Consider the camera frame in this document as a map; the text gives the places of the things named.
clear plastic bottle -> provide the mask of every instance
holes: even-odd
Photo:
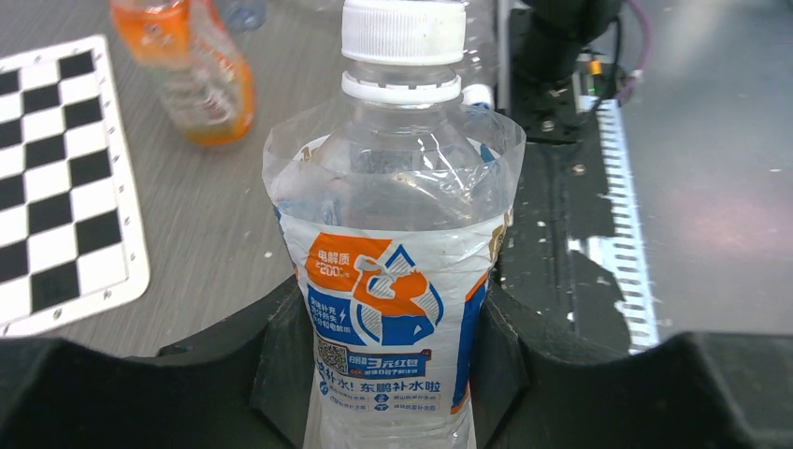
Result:
[[[219,145],[247,134],[251,71],[211,0],[110,0],[110,14],[185,138]]]
[[[466,43],[463,60],[454,71],[463,82],[463,102],[495,107],[493,87],[498,73],[495,0],[463,0],[466,7]]]
[[[322,449],[467,448],[476,315],[526,136],[461,107],[464,35],[459,2],[347,0],[341,99],[267,140],[316,331]]]

black plastic holder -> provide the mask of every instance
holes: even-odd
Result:
[[[312,332],[292,278],[152,358],[4,340],[0,447],[301,448]],[[475,341],[479,448],[793,447],[793,339],[685,334],[624,357],[494,286]]]

orange label graphic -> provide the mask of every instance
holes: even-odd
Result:
[[[426,293],[429,288],[429,282],[426,281],[423,274],[411,271],[404,276],[394,277],[388,275],[385,269],[372,259],[364,259],[359,265],[362,271],[353,291],[355,299],[379,311],[382,316],[426,316],[426,312],[412,302],[414,298]],[[374,290],[373,287],[377,285],[379,277],[390,278],[390,285],[386,288],[391,290],[393,297],[387,297],[391,295],[387,290],[383,292],[385,293],[384,297],[372,294],[371,290]]]
[[[354,263],[359,256],[379,259],[390,239],[334,236],[322,233],[314,241],[306,261],[309,279],[318,287],[352,292],[358,280]]]
[[[188,2],[150,10],[110,3],[110,14],[132,56],[144,65],[187,64],[190,60]]]

black cable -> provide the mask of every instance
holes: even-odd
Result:
[[[595,101],[595,104],[592,105],[592,108],[584,114],[584,118],[581,119],[580,122],[574,124],[573,128],[581,128],[590,120],[597,118],[598,116],[598,109],[600,109],[600,105],[603,104],[604,101],[613,97],[616,94],[616,91],[613,89],[617,83],[617,72],[619,71],[619,61],[620,56],[622,54],[622,19],[620,19],[619,15],[614,17],[614,25],[616,26],[616,37],[614,39],[614,60],[612,62],[612,69],[609,72],[609,78],[606,83],[606,89],[600,94],[598,99]]]

gray table surface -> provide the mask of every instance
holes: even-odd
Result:
[[[656,46],[623,114],[665,333],[789,331],[793,8],[786,0],[643,3]],[[170,125],[115,36],[107,0],[7,0],[0,23],[0,54],[108,36],[149,244],[151,285],[141,299],[54,334],[115,355],[152,355],[290,275],[261,151],[273,124],[338,91],[338,14],[274,0],[265,26],[238,37],[259,110],[245,141],[219,152],[191,146]],[[637,52],[632,23],[627,36],[626,62]]]
[[[188,144],[172,127],[117,38],[107,0],[8,0],[0,24],[3,55],[108,37],[149,247],[151,284],[141,299],[54,334],[115,355],[153,355],[292,273],[261,181],[262,148],[274,124],[338,91],[339,14],[273,1],[264,27],[237,36],[256,78],[258,115],[244,141],[219,151]]]

